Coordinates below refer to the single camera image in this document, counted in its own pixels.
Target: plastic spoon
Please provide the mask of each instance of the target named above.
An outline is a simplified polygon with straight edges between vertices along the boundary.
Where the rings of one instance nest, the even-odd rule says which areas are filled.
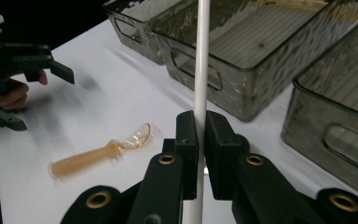
[[[48,173],[51,178],[58,178],[81,170],[104,158],[114,159],[121,149],[135,149],[141,147],[149,138],[151,128],[148,123],[142,125],[123,142],[110,140],[105,147],[93,149],[48,165]]]

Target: screw hole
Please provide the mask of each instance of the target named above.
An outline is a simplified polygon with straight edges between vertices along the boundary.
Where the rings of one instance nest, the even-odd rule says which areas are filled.
[[[347,211],[347,212],[357,212],[358,204],[357,202],[347,195],[344,194],[332,194],[329,196],[330,202],[336,207]]]
[[[102,190],[91,194],[86,201],[86,206],[89,208],[104,207],[107,203],[110,202],[110,199],[111,195],[109,191]]]
[[[158,158],[159,163],[164,165],[172,164],[175,161],[175,157],[171,155],[164,155]]]
[[[258,156],[248,156],[246,157],[246,161],[252,165],[263,165],[264,160]]]

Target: white rod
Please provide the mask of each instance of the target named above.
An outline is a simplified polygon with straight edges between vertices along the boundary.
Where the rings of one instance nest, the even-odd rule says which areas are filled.
[[[197,199],[190,202],[190,223],[202,223],[203,180],[204,180],[204,134],[208,87],[208,54],[209,54],[209,18],[210,0],[199,0],[197,25],[196,77],[194,86],[194,118],[199,138],[199,165],[197,179]]]

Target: white tabletop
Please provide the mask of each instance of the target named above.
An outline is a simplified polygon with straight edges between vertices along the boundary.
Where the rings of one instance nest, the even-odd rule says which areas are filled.
[[[76,84],[55,76],[49,84],[29,83],[26,109],[16,116],[27,131],[0,128],[0,197],[6,224],[60,223],[86,189],[106,185],[123,191],[143,179],[164,138],[175,137],[176,116],[193,109],[194,92],[157,65],[122,45],[110,21],[53,50],[56,61],[72,68]],[[23,76],[17,77],[25,82]],[[288,87],[254,121],[243,123],[208,103],[228,119],[252,151],[268,157],[300,192],[315,197],[323,188],[358,193],[286,146],[281,129],[290,101]],[[101,161],[62,179],[48,175],[48,164],[120,139],[148,122],[152,141],[125,151],[120,160]],[[231,202],[213,199],[205,178],[204,223],[235,223]],[[188,223],[188,202],[184,222]]]

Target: translucent storage bin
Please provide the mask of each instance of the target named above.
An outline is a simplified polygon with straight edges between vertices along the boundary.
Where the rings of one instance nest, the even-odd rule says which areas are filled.
[[[233,12],[246,6],[248,0],[212,0],[214,5],[220,6],[219,13],[214,14],[211,25],[224,23]],[[151,61],[164,64],[158,48],[153,28],[161,20],[173,18],[174,24],[167,30],[168,35],[181,32],[181,26],[186,26],[186,18],[177,17],[183,11],[188,12],[197,6],[198,0],[117,0],[103,4],[103,9],[112,22],[117,35],[124,45],[144,55]]]
[[[198,6],[193,6],[154,26],[169,75],[191,90],[197,11]],[[221,11],[212,0],[211,20]],[[186,18],[186,27],[167,32],[180,18]],[[253,120],[357,18],[358,3],[352,1],[249,1],[210,31],[208,100],[241,121]]]
[[[358,25],[295,78],[282,140],[358,190]]]
[[[121,43],[151,61],[164,64],[152,34],[154,22],[172,16],[196,0],[112,0],[103,4]]]

